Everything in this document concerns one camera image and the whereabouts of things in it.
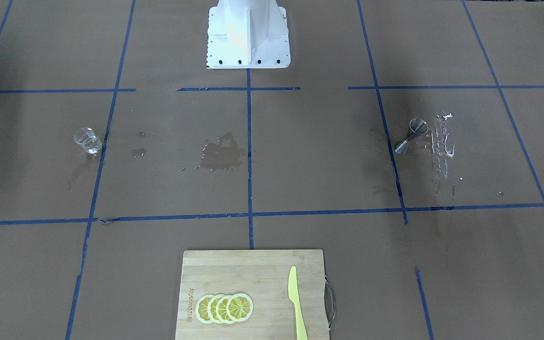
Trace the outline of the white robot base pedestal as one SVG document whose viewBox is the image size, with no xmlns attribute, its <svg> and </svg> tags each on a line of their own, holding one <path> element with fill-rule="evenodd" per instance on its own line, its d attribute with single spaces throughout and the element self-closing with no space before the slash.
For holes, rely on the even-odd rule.
<svg viewBox="0 0 544 340">
<path fill-rule="evenodd" d="M 287 11 L 275 0 L 220 0 L 208 20 L 208 69 L 290 67 Z"/>
</svg>

